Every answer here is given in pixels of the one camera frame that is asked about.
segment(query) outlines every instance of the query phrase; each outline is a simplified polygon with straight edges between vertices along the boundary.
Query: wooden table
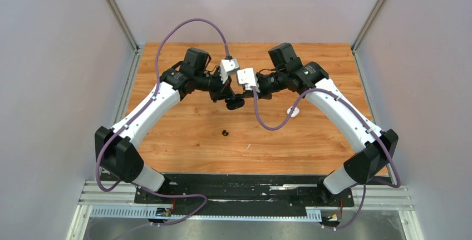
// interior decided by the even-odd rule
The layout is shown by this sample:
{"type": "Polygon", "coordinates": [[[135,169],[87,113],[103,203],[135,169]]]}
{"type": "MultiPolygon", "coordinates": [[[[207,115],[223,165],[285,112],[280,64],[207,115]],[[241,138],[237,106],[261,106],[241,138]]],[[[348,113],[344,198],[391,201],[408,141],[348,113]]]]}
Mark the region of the wooden table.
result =
{"type": "MultiPolygon", "coordinates": [[[[241,68],[272,68],[267,51],[277,43],[230,43],[241,68]]],[[[156,77],[154,59],[158,43],[148,43],[142,54],[127,112],[150,92],[156,77]]],[[[210,53],[208,68],[224,57],[222,43],[167,43],[159,58],[159,71],[182,60],[190,47],[210,53]]],[[[370,118],[357,67],[348,44],[293,44],[303,63],[318,62],[343,94],[370,118]]],[[[236,93],[242,92],[233,81],[236,93]]],[[[259,100],[259,112],[269,126],[279,125],[298,94],[288,90],[272,100],[259,100]]],[[[278,131],[262,128],[254,116],[252,99],[244,107],[227,110],[213,103],[207,92],[195,91],[167,112],[147,134],[138,150],[145,163],[160,172],[329,174],[353,155],[338,129],[306,100],[300,114],[278,131]],[[223,136],[222,131],[229,132],[223,136]]]]}

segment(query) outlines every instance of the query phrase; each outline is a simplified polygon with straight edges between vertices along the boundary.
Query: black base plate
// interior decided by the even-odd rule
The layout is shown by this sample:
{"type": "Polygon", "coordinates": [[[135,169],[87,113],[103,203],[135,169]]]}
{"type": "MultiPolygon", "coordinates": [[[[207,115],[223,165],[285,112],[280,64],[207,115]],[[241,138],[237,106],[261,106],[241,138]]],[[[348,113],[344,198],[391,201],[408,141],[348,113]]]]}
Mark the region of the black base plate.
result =
{"type": "MultiPolygon", "coordinates": [[[[235,175],[235,174],[165,174],[170,184],[163,186],[163,194],[204,194],[208,199],[234,200],[229,202],[209,200],[199,215],[242,216],[306,216],[305,207],[353,207],[350,189],[333,197],[327,204],[319,198],[317,187],[298,187],[287,190],[271,190],[271,186],[284,184],[317,184],[321,175],[235,175]]],[[[177,199],[173,214],[188,214],[198,207],[201,198],[177,199]]],[[[171,199],[151,195],[141,189],[136,191],[135,203],[170,204],[171,199]]]]}

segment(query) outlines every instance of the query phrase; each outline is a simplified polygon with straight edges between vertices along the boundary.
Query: perforated metal strip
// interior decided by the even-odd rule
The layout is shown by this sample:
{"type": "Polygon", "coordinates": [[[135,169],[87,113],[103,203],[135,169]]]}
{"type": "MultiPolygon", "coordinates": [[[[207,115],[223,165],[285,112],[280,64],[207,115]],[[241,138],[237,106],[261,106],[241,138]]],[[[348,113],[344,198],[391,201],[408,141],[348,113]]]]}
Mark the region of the perforated metal strip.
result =
{"type": "MultiPolygon", "coordinates": [[[[145,218],[145,219],[180,219],[184,215],[172,215],[171,217],[157,217],[156,207],[139,206],[116,206],[116,205],[96,205],[90,217],[92,218],[145,218]]],[[[208,221],[284,221],[284,222],[320,222],[321,211],[317,209],[307,209],[305,217],[269,217],[269,216],[213,216],[194,215],[190,219],[208,221]]]]}

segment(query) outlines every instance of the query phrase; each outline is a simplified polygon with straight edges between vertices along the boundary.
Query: gray wall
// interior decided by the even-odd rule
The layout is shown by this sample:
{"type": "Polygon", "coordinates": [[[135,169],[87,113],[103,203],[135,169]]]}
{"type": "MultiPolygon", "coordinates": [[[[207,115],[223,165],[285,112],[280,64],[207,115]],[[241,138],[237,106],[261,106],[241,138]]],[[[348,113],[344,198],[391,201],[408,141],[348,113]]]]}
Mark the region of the gray wall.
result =
{"type": "MultiPolygon", "coordinates": [[[[136,40],[160,42],[178,23],[203,17],[232,42],[353,42],[377,0],[116,0],[136,40]]],[[[174,42],[218,42],[207,25],[174,42]]]]}
{"type": "Polygon", "coordinates": [[[132,52],[105,0],[0,9],[0,239],[64,239],[132,52]]]}
{"type": "Polygon", "coordinates": [[[426,239],[472,239],[472,0],[388,0],[359,50],[426,239]]]}

